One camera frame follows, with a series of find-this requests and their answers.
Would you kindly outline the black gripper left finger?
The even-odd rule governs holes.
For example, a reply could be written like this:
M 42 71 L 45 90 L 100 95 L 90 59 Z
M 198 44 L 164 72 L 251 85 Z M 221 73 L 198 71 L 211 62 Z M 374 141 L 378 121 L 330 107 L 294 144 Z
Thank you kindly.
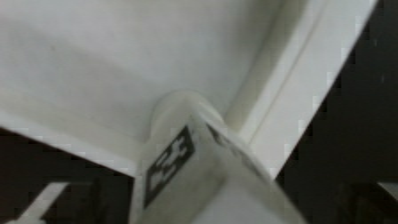
M 6 224 L 127 224 L 127 207 L 97 181 L 51 182 Z

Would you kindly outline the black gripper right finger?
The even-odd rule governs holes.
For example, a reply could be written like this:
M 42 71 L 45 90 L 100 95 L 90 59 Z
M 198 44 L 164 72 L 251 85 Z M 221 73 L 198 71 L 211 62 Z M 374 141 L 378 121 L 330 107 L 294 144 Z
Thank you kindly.
M 339 186 L 337 224 L 398 224 L 398 183 Z

